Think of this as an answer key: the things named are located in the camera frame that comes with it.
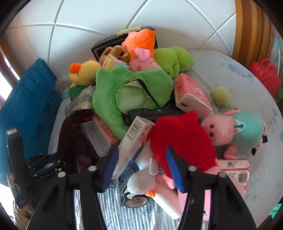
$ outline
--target metal screw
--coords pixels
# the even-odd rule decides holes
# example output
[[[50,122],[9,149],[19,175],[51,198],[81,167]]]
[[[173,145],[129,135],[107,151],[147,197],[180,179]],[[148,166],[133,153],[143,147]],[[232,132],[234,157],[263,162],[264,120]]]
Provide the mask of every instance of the metal screw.
[[[195,171],[196,171],[196,167],[195,167],[195,166],[189,166],[189,170],[190,170],[191,172],[195,172]]]
[[[59,173],[58,173],[58,177],[64,177],[64,176],[66,176],[66,173],[65,173],[65,172],[59,172]]]
[[[89,166],[88,170],[93,172],[93,171],[97,170],[97,167],[94,166],[94,165],[93,166]]]
[[[227,174],[224,173],[224,172],[220,172],[220,173],[219,173],[219,176],[222,177],[222,178],[225,178],[225,177],[227,177]]]

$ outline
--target blue plastic bin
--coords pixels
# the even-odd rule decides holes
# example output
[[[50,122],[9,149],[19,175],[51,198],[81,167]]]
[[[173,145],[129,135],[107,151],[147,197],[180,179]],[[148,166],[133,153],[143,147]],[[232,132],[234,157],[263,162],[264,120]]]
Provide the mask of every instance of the blue plastic bin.
[[[62,98],[54,89],[56,77],[38,59],[13,88],[0,111],[0,183],[8,185],[6,130],[18,127],[25,158],[47,153],[54,121]]]

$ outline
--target small yellow-green plush ball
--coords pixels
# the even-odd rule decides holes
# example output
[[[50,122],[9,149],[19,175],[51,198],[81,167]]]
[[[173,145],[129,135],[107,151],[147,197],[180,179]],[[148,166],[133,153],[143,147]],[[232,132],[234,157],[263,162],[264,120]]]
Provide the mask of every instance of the small yellow-green plush ball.
[[[231,105],[231,93],[225,86],[217,86],[212,91],[212,97],[217,105]]]

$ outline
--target yellow duck plush toy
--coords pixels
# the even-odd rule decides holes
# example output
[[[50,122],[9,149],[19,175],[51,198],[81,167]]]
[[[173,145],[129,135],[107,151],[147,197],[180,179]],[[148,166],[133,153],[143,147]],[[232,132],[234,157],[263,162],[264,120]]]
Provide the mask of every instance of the yellow duck plush toy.
[[[69,88],[69,96],[73,101],[79,93],[95,83],[96,72],[101,68],[101,64],[90,58],[83,64],[73,63],[69,68],[69,79],[72,82]]]

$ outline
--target red plastic bag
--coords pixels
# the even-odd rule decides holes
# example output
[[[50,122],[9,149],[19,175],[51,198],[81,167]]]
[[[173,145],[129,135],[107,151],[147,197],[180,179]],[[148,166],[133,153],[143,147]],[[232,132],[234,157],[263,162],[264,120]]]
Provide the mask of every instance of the red plastic bag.
[[[280,79],[277,76],[277,68],[271,63],[269,59],[264,59],[260,63],[253,61],[250,65],[251,71],[265,86],[271,96],[275,96],[280,86]]]

